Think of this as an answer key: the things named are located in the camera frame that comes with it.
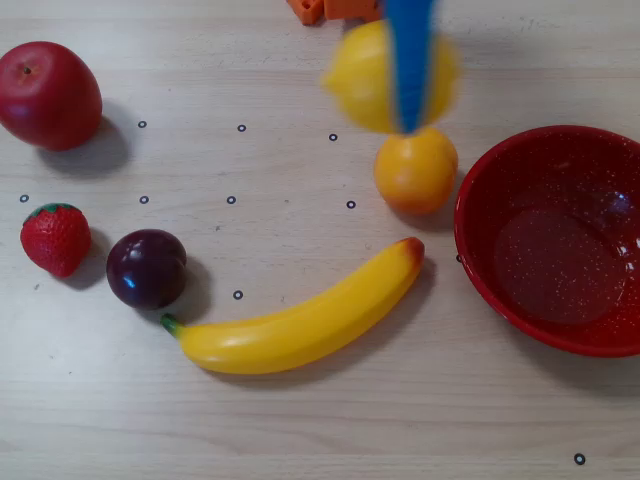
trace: strawberry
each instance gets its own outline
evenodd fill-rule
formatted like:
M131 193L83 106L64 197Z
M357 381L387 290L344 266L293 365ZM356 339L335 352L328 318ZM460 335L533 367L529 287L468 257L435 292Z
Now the strawberry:
M20 241L27 256L56 277L68 277L91 246L89 224L82 212L66 203L49 203L25 220Z

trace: apple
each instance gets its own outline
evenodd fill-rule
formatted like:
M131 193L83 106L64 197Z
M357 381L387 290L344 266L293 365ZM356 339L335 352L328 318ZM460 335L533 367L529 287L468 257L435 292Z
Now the apple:
M89 140L101 118L98 82L68 48L25 43L0 58L0 124L20 140L69 150Z
M107 258L107 280L127 305L155 310L173 303L187 283L187 253L164 230L138 230L114 245Z

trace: table surface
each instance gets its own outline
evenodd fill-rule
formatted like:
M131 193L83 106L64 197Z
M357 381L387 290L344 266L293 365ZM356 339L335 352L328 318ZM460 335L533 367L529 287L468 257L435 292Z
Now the table surface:
M464 63L440 124L459 179L533 127L640 137L639 14L636 0L443 2ZM96 74L107 121L65 155L0 132L0 477L638 477L639 360L572 356L506 325L456 262L453 200L408 224L377 194L384 137L349 124L318 86L347 27L303 27L284 0L2 1L0 51L70 47ZM26 215L52 201L79 206L93 228L67 282L19 242ZM193 275L172 310L197 322L294 305L409 235L429 267L337 354L280 375L214 376L158 314L108 287L110 246L141 227L184 243Z

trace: orange object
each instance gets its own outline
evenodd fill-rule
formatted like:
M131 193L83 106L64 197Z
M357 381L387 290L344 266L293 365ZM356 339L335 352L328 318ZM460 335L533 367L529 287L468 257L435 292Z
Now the orange object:
M425 215L447 202L457 169L453 143L426 127L414 136L391 135L378 152L374 177L382 198L394 210Z
M313 25L324 12L324 0L287 0L303 25Z
M327 20L362 18L367 22L380 20L382 9L378 0L324 0Z

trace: plum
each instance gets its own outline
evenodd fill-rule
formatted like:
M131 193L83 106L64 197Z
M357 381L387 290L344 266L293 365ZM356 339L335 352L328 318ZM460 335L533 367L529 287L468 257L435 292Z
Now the plum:
M114 245L107 259L113 293L127 305L155 310L174 302L187 283L187 252L164 230L138 230Z

